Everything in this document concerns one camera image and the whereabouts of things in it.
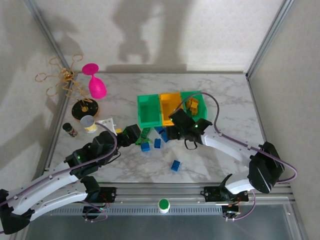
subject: black object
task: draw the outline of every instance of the black object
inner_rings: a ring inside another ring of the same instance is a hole
[[[266,141],[261,146],[261,150],[280,158],[275,146],[270,142]],[[248,175],[250,184],[264,194],[270,193],[281,174],[285,171],[284,165],[260,152],[250,156],[250,159]]]
[[[0,190],[0,203],[4,202],[8,196],[8,191]],[[21,229],[24,229],[30,223],[30,217],[35,212],[29,209],[22,215],[12,213],[13,207],[4,204],[0,207],[0,219],[4,234],[14,234]]]
[[[232,194],[226,187],[227,180],[231,177],[232,174],[229,174],[224,178],[219,186],[205,186],[203,191],[200,192],[204,196],[206,203],[209,202],[248,202],[248,192],[242,191],[238,194]]]
[[[116,187],[101,187],[99,193],[95,195],[95,197],[92,196],[91,198],[86,198],[85,201],[89,203],[93,203],[97,207],[105,207],[106,204],[115,202],[116,194],[117,194]],[[97,214],[97,215],[86,216],[88,212],[90,212],[91,214]],[[101,214],[101,211],[89,205],[89,206],[83,207],[82,213],[83,213],[82,217],[84,219],[87,218],[89,220],[93,220],[93,219],[96,219]]]
[[[127,147],[135,143],[140,137],[140,133],[141,130],[137,124],[127,126],[122,134],[116,136],[117,146],[111,155],[97,162],[74,169],[70,174],[75,175],[78,179],[82,179],[83,177],[98,171],[101,166],[108,164],[111,158],[118,154],[120,147]],[[83,148],[77,149],[71,155],[67,156],[64,162],[68,163],[70,168],[86,163],[109,153],[114,147],[114,144],[115,141],[111,134],[108,131],[103,131],[99,136],[96,136],[93,139],[92,143],[87,143]]]
[[[223,205],[222,208],[222,214],[224,217],[227,217],[229,219],[234,219],[239,212],[239,206],[238,205]]]
[[[111,134],[108,131],[103,131],[99,136],[93,139],[92,143],[87,143],[83,146],[83,148],[77,149],[71,155],[67,156],[64,162],[68,163],[70,168],[86,163],[109,153],[114,147],[114,144],[115,141]],[[82,179],[83,177],[98,171],[101,166],[106,165],[109,160],[117,154],[118,149],[119,147],[117,146],[113,154],[109,155],[108,157],[74,169],[70,172],[70,174],[75,175],[78,179]]]
[[[71,114],[75,119],[80,121],[86,115],[96,117],[99,114],[98,103],[91,98],[88,98],[88,99],[91,100],[92,102],[79,100],[73,105]]]
[[[203,144],[201,135],[204,134],[204,130],[212,125],[210,121],[203,118],[195,122],[193,118],[181,108],[171,114],[169,118],[174,123],[174,126],[170,128],[169,132],[171,139],[180,139],[180,137],[183,137],[185,140],[199,144]]]
[[[65,124],[62,125],[62,129],[65,130],[66,132],[70,132],[72,130],[72,126],[70,123],[66,122]]]
[[[93,176],[85,176],[80,181],[85,186],[85,192],[88,194],[85,201],[90,202],[91,199],[96,199],[101,189]]]
[[[100,187],[99,194],[97,194],[95,197],[92,197],[88,200],[86,200],[89,203],[94,204],[102,204],[106,203],[114,203],[116,200],[117,195],[117,188],[116,187]]]
[[[140,138],[140,134],[141,130],[137,124],[127,126],[123,132],[116,136],[118,146],[128,147],[131,144],[136,143],[136,141]]]
[[[68,122],[62,125],[62,129],[65,130],[73,138],[78,135],[77,131]]]
[[[179,140],[181,138],[181,134],[177,127],[175,126],[167,126],[165,128],[166,137],[168,140]]]

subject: green box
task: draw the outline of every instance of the green box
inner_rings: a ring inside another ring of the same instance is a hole
[[[200,93],[200,91],[182,91],[180,92],[182,100],[189,97],[191,94]],[[199,119],[207,119],[207,107],[205,104],[204,97],[202,94],[194,95],[192,98],[197,99],[199,101],[198,105],[198,113],[197,115],[192,115],[190,110],[186,110],[186,113],[193,118],[193,120],[196,122]]]
[[[137,97],[140,128],[162,126],[159,95],[141,95]]]

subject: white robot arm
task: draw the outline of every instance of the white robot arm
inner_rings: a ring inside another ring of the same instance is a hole
[[[189,140],[195,146],[198,143],[216,148],[248,167],[247,171],[230,174],[222,181],[214,193],[217,202],[232,202],[237,195],[252,189],[269,193],[284,171],[283,164],[270,157],[279,158],[271,143],[258,145],[225,136],[217,132],[210,121],[201,118],[195,122],[182,109],[175,111],[170,118],[174,126],[166,128],[168,139],[184,138],[185,144]],[[95,179],[87,175],[111,163],[118,149],[135,143],[141,133],[137,125],[127,127],[126,134],[117,136],[104,128],[106,131],[95,137],[92,143],[74,151],[50,172],[22,188],[10,192],[0,190],[0,219],[5,234],[23,229],[48,211],[85,201],[100,191]]]

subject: wall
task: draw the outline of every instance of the wall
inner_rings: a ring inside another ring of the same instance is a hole
[[[320,1],[294,1],[250,80],[267,139],[298,169],[292,188],[311,240],[320,236],[319,12]]]
[[[38,83],[34,78],[56,68],[48,64],[55,55],[24,2],[1,0],[0,5],[0,189],[10,191],[32,180],[51,138],[57,97],[47,97],[46,89],[56,79]]]
[[[282,0],[35,0],[66,56],[112,73],[246,71]]]

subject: blue cube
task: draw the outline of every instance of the blue cube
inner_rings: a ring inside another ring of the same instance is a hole
[[[154,148],[155,149],[159,149],[161,147],[161,139],[160,138],[156,138],[154,140]]]
[[[179,166],[180,166],[180,162],[177,161],[177,160],[174,160],[173,163],[172,163],[171,170],[175,171],[175,172],[178,172]]]
[[[156,126],[154,129],[158,134],[162,134],[165,131],[165,129],[162,126]]]
[[[164,141],[165,143],[169,141],[169,139],[167,138],[167,133],[166,133],[166,132],[163,132],[163,133],[161,134],[161,138],[163,139],[163,141]]]
[[[149,143],[148,142],[141,143],[141,150],[142,150],[142,152],[150,151]]]

